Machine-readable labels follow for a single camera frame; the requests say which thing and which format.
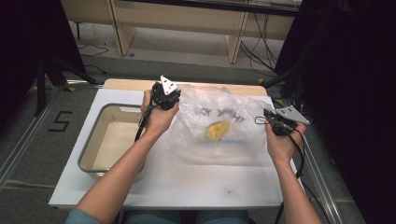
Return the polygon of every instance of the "plastic bag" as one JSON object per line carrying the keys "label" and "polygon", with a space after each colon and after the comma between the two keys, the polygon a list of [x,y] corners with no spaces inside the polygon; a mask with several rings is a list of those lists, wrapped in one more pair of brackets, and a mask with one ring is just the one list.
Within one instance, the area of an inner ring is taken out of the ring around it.
{"label": "plastic bag", "polygon": [[266,146],[264,101],[226,88],[181,85],[179,111],[170,127],[170,150],[201,164],[245,165]]}

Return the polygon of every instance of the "plastic tray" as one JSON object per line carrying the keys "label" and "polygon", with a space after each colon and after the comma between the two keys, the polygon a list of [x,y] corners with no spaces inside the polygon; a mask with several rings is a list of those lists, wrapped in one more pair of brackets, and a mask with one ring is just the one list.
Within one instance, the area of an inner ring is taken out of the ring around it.
{"label": "plastic tray", "polygon": [[107,172],[134,143],[140,118],[140,105],[105,105],[78,158],[79,168],[99,176]]}

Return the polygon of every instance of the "white table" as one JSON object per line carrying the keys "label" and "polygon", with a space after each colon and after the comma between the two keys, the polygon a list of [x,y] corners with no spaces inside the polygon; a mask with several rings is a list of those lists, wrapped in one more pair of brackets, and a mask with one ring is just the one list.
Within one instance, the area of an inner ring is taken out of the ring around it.
{"label": "white table", "polygon": [[[270,102],[269,97],[256,97]],[[75,207],[97,180],[78,168],[78,157],[101,108],[110,103],[140,105],[142,98],[142,91],[97,92],[49,205]],[[276,170],[266,148],[262,149],[262,166],[192,165],[178,162],[168,152],[165,147],[168,134],[148,154],[143,178],[133,184],[125,208],[235,209],[280,205],[282,196]]]}

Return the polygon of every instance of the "black cable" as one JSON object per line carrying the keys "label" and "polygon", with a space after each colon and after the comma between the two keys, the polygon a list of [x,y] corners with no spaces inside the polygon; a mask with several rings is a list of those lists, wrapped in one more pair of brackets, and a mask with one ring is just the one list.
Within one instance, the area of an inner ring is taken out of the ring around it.
{"label": "black cable", "polygon": [[85,49],[85,48],[88,47],[88,46],[92,46],[92,47],[95,47],[95,48],[98,48],[98,49],[104,49],[104,51],[99,52],[99,53],[95,53],[95,54],[80,54],[80,55],[84,55],[84,56],[96,56],[96,55],[99,55],[99,54],[103,54],[103,53],[105,53],[105,52],[108,52],[108,49],[107,49],[107,48],[98,47],[98,46],[92,45],[92,44],[87,44],[87,45],[85,45],[85,46],[83,46],[83,47],[81,47],[81,48],[79,48],[79,49]]}
{"label": "black cable", "polygon": [[154,94],[154,86],[151,89],[151,95],[149,97],[149,103],[148,103],[148,108],[146,110],[146,112],[142,115],[142,118],[139,121],[139,125],[138,125],[138,130],[136,132],[136,136],[134,137],[134,141],[136,142],[137,140],[139,140],[140,135],[142,135],[143,130],[146,128],[146,123],[149,119],[149,114],[151,113],[151,110],[156,107],[156,105],[152,105],[153,102],[153,96]]}
{"label": "black cable", "polygon": [[262,39],[262,42],[265,45],[265,53],[267,55],[268,62],[270,64],[272,70],[274,70],[274,65],[276,64],[277,58],[274,55],[274,53],[270,50],[269,45],[267,43],[267,23],[268,23],[269,16],[267,14],[264,15],[264,26],[263,26],[263,28],[260,27],[259,20],[257,19],[257,14],[256,13],[254,14],[254,18],[256,20],[257,27],[259,28],[260,39]]}
{"label": "black cable", "polygon": [[329,224],[331,224],[329,217],[327,216],[327,213],[323,207],[323,204],[321,204],[317,198],[317,196],[315,196],[314,192],[312,192],[312,190],[303,182],[303,180],[301,181],[301,183],[303,183],[304,188],[306,188],[309,193],[312,195],[312,197],[314,197],[315,201],[317,202],[321,212],[323,213],[323,215],[326,217],[326,220]]}
{"label": "black cable", "polygon": [[[255,123],[256,124],[266,124],[266,125],[270,124],[270,123],[265,123],[265,122],[264,123],[259,123],[259,122],[257,122],[257,119],[266,119],[266,118],[265,117],[256,117],[256,119],[255,119]],[[279,123],[283,124],[283,122],[277,121],[277,120],[271,120],[271,122],[279,122]],[[304,169],[304,164],[305,164],[305,142],[304,142],[304,137],[300,133],[300,131],[298,131],[297,129],[293,129],[294,131],[296,131],[301,136],[301,139],[303,141],[303,144],[300,147],[300,146],[298,146],[298,144],[294,140],[294,138],[291,136],[289,131],[286,129],[286,127],[284,125],[282,125],[282,127],[283,127],[283,131],[286,133],[286,136],[290,139],[290,141],[297,148],[297,151],[298,151],[298,153],[300,155],[300,158],[301,158],[300,167],[298,168],[298,170],[297,170],[297,172],[295,174],[296,178],[299,179],[303,175],[303,169]],[[275,224],[279,223],[280,218],[282,217],[283,209],[284,209],[284,204],[282,202],[282,204],[279,206],[279,209],[277,210]]]}
{"label": "black cable", "polygon": [[94,67],[94,68],[100,70],[103,74],[107,74],[107,72],[106,72],[105,70],[103,70],[102,68],[100,68],[100,67],[98,67],[98,66],[96,66],[96,65],[87,64],[87,65],[84,65],[84,66],[86,66],[86,67]]}
{"label": "black cable", "polygon": [[249,57],[250,59],[250,67],[255,70],[251,64],[251,61],[254,61],[256,63],[262,64],[265,67],[267,67],[268,69],[270,69],[272,72],[275,72],[267,63],[265,63],[262,59],[260,59],[257,55],[255,55],[253,53],[253,51],[251,51],[250,49],[248,49],[248,47],[245,45],[245,43],[243,41],[241,41],[241,49],[242,51],[244,51],[244,53]]}

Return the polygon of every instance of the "person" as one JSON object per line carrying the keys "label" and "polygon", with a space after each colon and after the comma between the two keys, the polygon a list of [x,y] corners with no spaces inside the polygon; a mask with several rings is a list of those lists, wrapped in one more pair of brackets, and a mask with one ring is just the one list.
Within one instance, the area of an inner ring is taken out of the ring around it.
{"label": "person", "polygon": [[[141,110],[144,113],[149,105],[150,91],[144,92]],[[178,111],[178,104],[169,110],[154,108],[148,116],[146,131],[124,153],[124,155],[101,177],[82,197],[77,208],[72,209],[66,224],[72,223],[112,223],[122,208],[134,178],[149,150],[161,135],[170,127]],[[297,124],[300,133],[305,126]],[[287,223],[320,223],[312,204],[308,201],[290,166],[296,148],[288,137],[276,136],[271,125],[265,125],[269,154],[276,168],[284,201]],[[301,136],[293,132],[292,137],[298,144]],[[132,212],[127,223],[179,223],[177,211]],[[240,223],[248,224],[248,211],[200,211],[197,223]]]}

